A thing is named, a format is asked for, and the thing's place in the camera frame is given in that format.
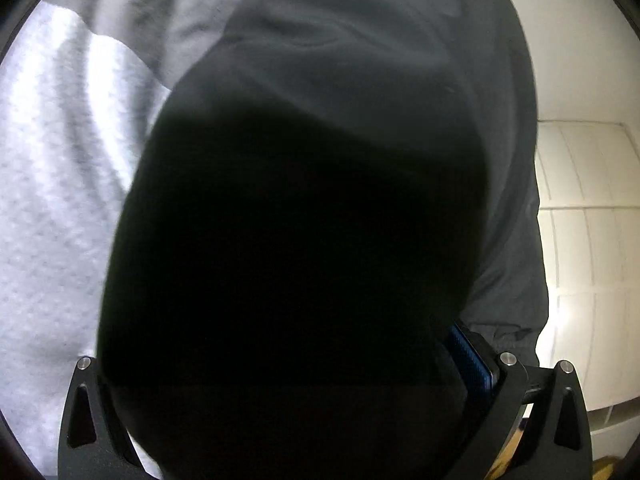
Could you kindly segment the black puffer jacket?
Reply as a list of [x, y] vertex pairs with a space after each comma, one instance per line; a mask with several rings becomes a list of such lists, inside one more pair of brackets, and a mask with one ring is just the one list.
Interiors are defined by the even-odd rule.
[[458, 318], [534, 362], [536, 91], [511, 0], [242, 0], [172, 90], [98, 356], [177, 479], [438, 479]]

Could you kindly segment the white sliding wardrobe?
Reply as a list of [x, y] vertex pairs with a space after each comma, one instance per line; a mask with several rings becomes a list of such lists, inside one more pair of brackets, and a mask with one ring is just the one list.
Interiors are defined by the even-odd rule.
[[536, 176], [549, 291], [537, 356], [574, 365], [594, 458], [622, 457], [639, 435], [639, 151], [620, 125], [543, 122]]

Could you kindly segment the striped duvet cover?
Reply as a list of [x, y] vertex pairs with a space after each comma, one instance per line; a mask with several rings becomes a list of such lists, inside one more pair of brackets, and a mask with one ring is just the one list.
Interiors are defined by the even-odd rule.
[[46, 476], [145, 141], [240, 1], [40, 0], [2, 61], [1, 409]]

